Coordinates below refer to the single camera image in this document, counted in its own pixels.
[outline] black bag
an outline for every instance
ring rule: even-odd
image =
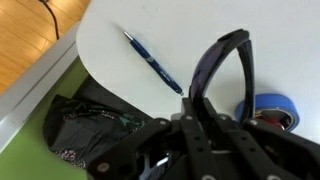
[[[146,121],[92,102],[57,95],[43,125],[49,150],[81,168],[135,132]]]

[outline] blue pen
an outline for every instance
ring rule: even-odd
[[[157,61],[141,46],[141,44],[132,38],[127,32],[123,32],[132,47],[146,60],[146,62],[158,73],[161,79],[170,86],[176,93],[183,96],[181,87],[170,77],[170,75],[157,63]]]

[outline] painter's tape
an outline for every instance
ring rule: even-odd
[[[256,95],[255,99],[256,116],[259,116],[259,113],[276,114],[287,131],[292,131],[299,124],[298,112],[288,97],[280,94],[259,94]],[[242,101],[236,107],[235,117],[237,121],[240,119],[243,103]]]

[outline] white tabletop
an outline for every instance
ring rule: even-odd
[[[181,110],[169,88],[130,46],[135,37],[188,94],[196,64],[221,36],[243,28],[253,44],[256,93],[290,97],[301,122],[294,131],[320,142],[320,1],[93,0],[77,46],[89,73],[152,117]],[[233,115],[244,98],[240,60],[232,53],[208,88],[218,112]]]

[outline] black cord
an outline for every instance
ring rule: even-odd
[[[54,27],[55,27],[55,30],[56,30],[56,38],[57,40],[60,39],[60,36],[59,36],[59,30],[58,30],[58,22],[57,22],[57,18],[56,16],[54,15],[54,13],[52,12],[51,8],[48,6],[47,2],[49,0],[39,0],[40,2],[42,2],[42,4],[44,6],[46,6],[46,8],[48,9],[48,11],[50,12],[50,14],[52,15],[52,18],[53,18],[53,21],[54,21]]]

